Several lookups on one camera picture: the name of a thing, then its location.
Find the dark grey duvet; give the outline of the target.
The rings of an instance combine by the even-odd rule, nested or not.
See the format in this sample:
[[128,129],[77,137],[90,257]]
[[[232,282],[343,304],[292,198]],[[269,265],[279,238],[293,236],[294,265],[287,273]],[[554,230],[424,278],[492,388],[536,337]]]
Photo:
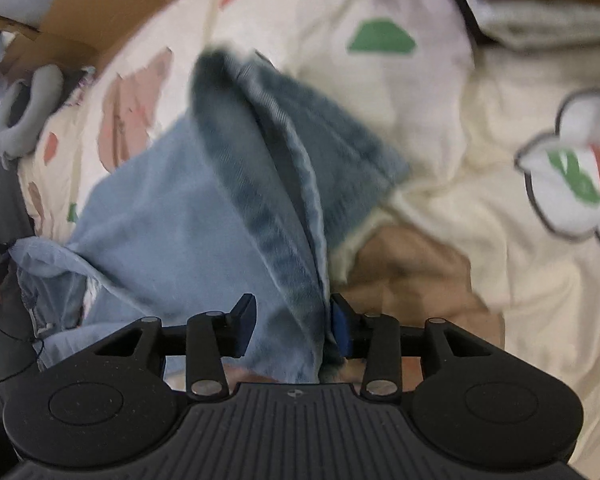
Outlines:
[[17,171],[5,169],[0,157],[0,414],[9,395],[38,374],[30,314],[22,303],[16,265],[5,250],[32,235]]

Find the grey neck pillow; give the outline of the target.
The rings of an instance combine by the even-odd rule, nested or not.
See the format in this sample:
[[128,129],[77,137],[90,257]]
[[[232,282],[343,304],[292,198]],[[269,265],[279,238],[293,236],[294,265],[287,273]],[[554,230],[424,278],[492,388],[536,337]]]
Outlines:
[[0,156],[15,160],[35,150],[46,120],[60,103],[64,75],[50,64],[38,68],[27,84],[15,81],[0,104]]

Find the light blue denim pants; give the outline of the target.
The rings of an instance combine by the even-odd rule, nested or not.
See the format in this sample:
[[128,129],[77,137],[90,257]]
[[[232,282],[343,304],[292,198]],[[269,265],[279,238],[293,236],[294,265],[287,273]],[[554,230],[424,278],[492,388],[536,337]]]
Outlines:
[[204,52],[189,96],[168,132],[92,189],[67,243],[12,246],[43,364],[144,316],[183,325],[251,294],[242,368],[300,384],[334,374],[328,253],[406,161],[257,55]]

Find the folded camouflage cloth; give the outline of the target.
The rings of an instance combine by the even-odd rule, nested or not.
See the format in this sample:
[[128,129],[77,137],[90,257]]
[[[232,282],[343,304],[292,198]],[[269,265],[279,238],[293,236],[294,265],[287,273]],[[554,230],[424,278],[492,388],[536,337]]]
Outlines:
[[488,37],[513,50],[600,44],[600,6],[564,0],[476,0],[471,12]]

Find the brown cardboard barrier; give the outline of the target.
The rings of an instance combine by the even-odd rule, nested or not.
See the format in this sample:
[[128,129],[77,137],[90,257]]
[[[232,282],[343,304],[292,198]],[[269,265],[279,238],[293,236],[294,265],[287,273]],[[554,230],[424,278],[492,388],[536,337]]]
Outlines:
[[62,70],[103,68],[148,18],[173,0],[53,0],[36,27],[0,15],[0,30],[16,34],[0,73],[9,81],[46,64]]

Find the black garment inside neck pillow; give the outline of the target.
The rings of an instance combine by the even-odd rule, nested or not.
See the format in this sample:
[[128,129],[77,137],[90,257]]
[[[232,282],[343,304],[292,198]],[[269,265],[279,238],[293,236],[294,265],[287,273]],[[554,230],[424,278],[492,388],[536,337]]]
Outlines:
[[79,106],[83,102],[88,88],[93,84],[95,74],[94,66],[84,66],[77,72],[67,74],[62,85],[57,109]]

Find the cream bear print bedsheet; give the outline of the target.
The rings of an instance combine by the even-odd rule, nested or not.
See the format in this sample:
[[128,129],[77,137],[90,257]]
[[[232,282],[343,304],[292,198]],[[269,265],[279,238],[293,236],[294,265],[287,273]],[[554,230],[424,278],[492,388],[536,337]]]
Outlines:
[[219,42],[257,49],[391,143],[411,177],[362,233],[416,224],[471,265],[504,316],[505,347],[570,385],[584,405],[573,465],[600,479],[600,241],[577,204],[543,226],[514,156],[563,124],[573,150],[600,136],[600,47],[517,54],[472,50],[453,0],[176,0],[116,56],[73,110],[45,127],[19,166],[38,232],[63,242],[106,171],[96,130],[111,81],[170,49],[156,128],[184,108],[196,56]]

